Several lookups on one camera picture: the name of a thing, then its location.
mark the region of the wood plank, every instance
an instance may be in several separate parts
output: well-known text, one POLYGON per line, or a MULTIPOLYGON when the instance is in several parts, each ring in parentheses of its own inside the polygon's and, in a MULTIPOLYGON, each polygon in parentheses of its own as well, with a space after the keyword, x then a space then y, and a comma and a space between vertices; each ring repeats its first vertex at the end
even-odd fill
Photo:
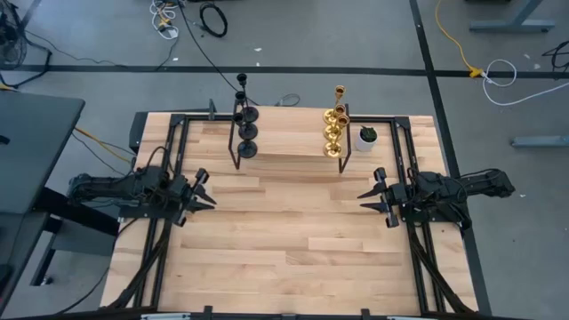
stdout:
MULTIPOLYGON (((323 109, 259 110, 260 153, 243 159, 239 171, 228 154, 229 123, 194 121, 189 127, 182 171, 193 180, 206 168, 212 175, 206 189, 218 205, 188 215, 184 228, 172 230, 160 311, 201 312, 213 305, 230 313, 358 315, 369 308, 375 315, 418 315, 405 226, 387 229, 384 215, 357 200, 373 185, 377 167, 386 168, 388 183, 397 181, 389 127, 364 124, 378 132, 377 146, 370 153, 354 150, 338 174, 337 161, 322 155, 323 109)), ((138 166, 164 145, 169 118, 148 115, 138 166)), ((433 118, 410 120, 419 167, 444 173, 433 118)), ((359 125, 352 125, 352 139, 359 125)), ((179 139, 177 131, 174 145, 179 139)), ((159 164, 161 155, 156 152, 151 163, 159 164)), ((117 240, 101 305, 114 300, 138 269, 147 227, 147 220, 137 221, 117 240)), ((441 273, 476 308, 460 230, 450 223, 431 227, 441 273)))

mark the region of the wooden table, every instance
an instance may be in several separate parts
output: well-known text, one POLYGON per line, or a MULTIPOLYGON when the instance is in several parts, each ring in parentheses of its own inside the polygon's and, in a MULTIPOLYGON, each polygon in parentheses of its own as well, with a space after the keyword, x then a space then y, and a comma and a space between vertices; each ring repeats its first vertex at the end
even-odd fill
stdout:
MULTIPOLYGON (((323 112, 261 107, 259 154, 242 159, 239 171, 228 154, 229 122, 190 123, 183 174, 193 179, 204 167, 212 175, 206 188, 218 205, 188 215, 183 228, 172 230, 160 311, 202 312, 212 305, 226 313, 420 313, 405 225, 387 229, 385 215, 357 200, 371 189, 377 167, 386 168, 388 183, 397 182, 389 126, 364 124, 378 132, 377 145, 370 153, 354 150, 339 174, 337 160, 323 155, 323 112)), ((169 119, 169 113, 148 115, 138 166, 164 145, 169 119)), ((420 169, 444 173, 433 118, 410 120, 420 169)), ((351 126, 352 139, 359 125, 351 126)), ((405 148, 404 156, 408 163, 405 148)), ((161 158, 157 154, 153 163, 161 158)), ((116 242, 101 305, 114 300, 138 269, 147 227, 147 220, 137 221, 116 242)), ((443 222, 431 223, 431 229, 441 273, 476 309, 459 229, 443 222)))

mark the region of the gray floor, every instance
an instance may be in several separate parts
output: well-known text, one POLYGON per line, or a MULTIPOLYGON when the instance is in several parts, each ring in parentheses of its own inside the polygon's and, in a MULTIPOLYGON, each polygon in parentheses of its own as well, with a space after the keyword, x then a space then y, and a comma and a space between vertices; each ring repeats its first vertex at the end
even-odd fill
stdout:
MULTIPOLYGON (((30 3, 19 4, 22 16, 30 3)), ((435 4, 434 0, 419 1, 435 67, 463 70, 458 50, 437 30, 435 4)), ((169 44, 151 29, 148 5, 148 1, 141 0, 43 1, 28 30, 78 57, 156 65, 167 55, 169 44)), ((424 67, 406 1, 241 0, 218 5, 228 16, 228 36, 221 40, 210 36, 198 39, 212 60, 222 66, 255 66, 259 62, 262 66, 424 67)), ((506 17, 517 5, 519 1, 492 4, 447 0, 441 8, 441 21, 460 39, 469 61, 478 67, 485 68, 491 60, 503 58, 514 62, 519 70, 534 70, 539 64, 537 71, 549 71, 549 60, 540 55, 568 40, 566 1, 544 2, 533 15, 557 20, 557 27, 548 34, 468 32, 470 20, 506 17)), ((197 17, 197 7, 189 5, 188 16, 192 19, 197 17)), ((170 65, 207 65, 180 19, 174 22, 181 36, 173 55, 178 60, 170 61, 170 65)), ((41 59, 38 52, 30 50, 26 63, 40 63, 41 59)), ((92 64, 58 53, 54 53, 53 63, 92 64)), ((8 78, 23 76, 26 74, 11 73, 8 78)), ((438 78, 438 83, 461 171, 498 167, 509 174, 518 190, 509 199, 469 200, 493 313, 563 318, 569 294, 565 275, 569 266, 569 215, 564 197, 569 174, 563 168, 569 150, 513 149, 509 139, 518 135, 567 134, 569 89, 501 108, 485 98, 479 79, 438 78)), ((491 88, 490 93, 496 100, 516 100, 558 83, 519 80, 506 90, 491 88)), ((302 97, 302 106, 321 107, 331 103, 330 88, 336 84, 348 87, 346 100, 354 113, 435 114, 426 77, 253 74, 249 88, 258 102, 273 104, 284 94, 296 92, 302 97)), ((220 111, 228 111, 233 99, 231 88, 218 75, 196 73, 50 73, 22 91, 86 100, 79 125, 123 146, 136 111, 203 108, 209 98, 220 111)), ((115 167, 126 170, 120 161, 102 151, 100 154, 115 167)), ((81 172, 112 175, 72 140, 48 185, 63 192, 69 178, 81 172)), ((30 265, 37 261, 45 243, 43 238, 30 265)), ((27 270, 4 317, 41 315, 65 308, 97 282, 108 261, 109 257, 58 253, 49 270, 56 282, 29 287, 33 270, 27 270)), ((76 310, 96 308, 101 291, 102 287, 76 310)))

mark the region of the white pot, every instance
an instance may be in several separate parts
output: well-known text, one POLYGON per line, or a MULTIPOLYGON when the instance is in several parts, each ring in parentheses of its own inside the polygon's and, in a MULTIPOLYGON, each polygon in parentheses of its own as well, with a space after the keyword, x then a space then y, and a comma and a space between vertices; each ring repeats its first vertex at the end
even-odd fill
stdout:
POLYGON ((373 142, 364 141, 358 132, 356 139, 356 149, 362 152, 370 152, 372 151, 373 146, 375 146, 375 142, 377 142, 377 139, 375 139, 373 142))

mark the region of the small potted plant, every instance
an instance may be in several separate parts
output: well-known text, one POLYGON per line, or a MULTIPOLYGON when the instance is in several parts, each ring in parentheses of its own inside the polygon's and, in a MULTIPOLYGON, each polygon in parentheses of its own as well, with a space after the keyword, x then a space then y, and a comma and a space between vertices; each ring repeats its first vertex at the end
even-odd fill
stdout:
POLYGON ((377 132, 372 127, 364 127, 360 129, 357 135, 356 148, 360 151, 372 151, 375 142, 377 141, 377 132))

